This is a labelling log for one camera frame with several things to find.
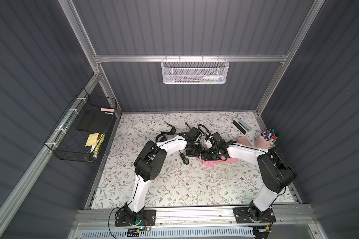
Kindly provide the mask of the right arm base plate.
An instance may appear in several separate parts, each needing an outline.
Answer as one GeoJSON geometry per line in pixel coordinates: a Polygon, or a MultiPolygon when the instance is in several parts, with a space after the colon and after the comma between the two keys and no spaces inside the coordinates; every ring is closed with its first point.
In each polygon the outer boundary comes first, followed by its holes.
{"type": "Polygon", "coordinates": [[[233,214],[238,224],[243,223],[275,223],[276,218],[271,208],[262,212],[254,207],[233,208],[233,214]]]}

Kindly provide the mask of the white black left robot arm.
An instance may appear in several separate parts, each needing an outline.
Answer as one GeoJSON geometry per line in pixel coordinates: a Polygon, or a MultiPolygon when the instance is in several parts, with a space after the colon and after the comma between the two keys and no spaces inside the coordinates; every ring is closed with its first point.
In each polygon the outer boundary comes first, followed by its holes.
{"type": "Polygon", "coordinates": [[[145,144],[134,162],[135,183],[131,197],[123,207],[123,212],[132,225],[140,223],[151,182],[160,174],[167,156],[185,150],[196,143],[199,137],[200,131],[193,127],[172,139],[162,142],[149,141],[145,144]]]}

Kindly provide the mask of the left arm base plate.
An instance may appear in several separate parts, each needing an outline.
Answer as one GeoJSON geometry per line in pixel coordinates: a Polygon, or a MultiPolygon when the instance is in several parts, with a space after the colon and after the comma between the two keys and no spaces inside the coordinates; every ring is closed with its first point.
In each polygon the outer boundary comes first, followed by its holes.
{"type": "Polygon", "coordinates": [[[142,210],[138,213],[132,211],[124,211],[121,209],[115,214],[116,227],[126,226],[154,226],[156,223],[157,211],[156,210],[142,210]]]}

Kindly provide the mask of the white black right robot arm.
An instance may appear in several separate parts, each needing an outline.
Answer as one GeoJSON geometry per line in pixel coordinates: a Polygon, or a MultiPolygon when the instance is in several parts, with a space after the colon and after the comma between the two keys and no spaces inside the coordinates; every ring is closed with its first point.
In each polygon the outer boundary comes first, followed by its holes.
{"type": "Polygon", "coordinates": [[[204,161],[219,162],[235,158],[259,168],[263,186],[250,202],[246,214],[255,223],[271,220],[273,203],[296,178],[294,171],[277,151],[253,147],[245,136],[225,141],[217,132],[202,139],[200,145],[206,146],[200,157],[204,161]]]}

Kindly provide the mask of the pink cloth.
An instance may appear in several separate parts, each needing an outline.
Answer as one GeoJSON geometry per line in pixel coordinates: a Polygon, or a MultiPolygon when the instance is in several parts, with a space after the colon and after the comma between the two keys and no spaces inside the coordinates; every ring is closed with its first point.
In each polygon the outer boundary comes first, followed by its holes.
{"type": "Polygon", "coordinates": [[[214,169],[215,165],[219,165],[219,164],[229,164],[229,163],[235,163],[238,161],[237,158],[225,158],[224,156],[222,157],[222,160],[209,160],[209,161],[205,161],[203,159],[201,159],[201,157],[199,158],[200,162],[203,166],[206,166],[208,168],[214,169]]]}

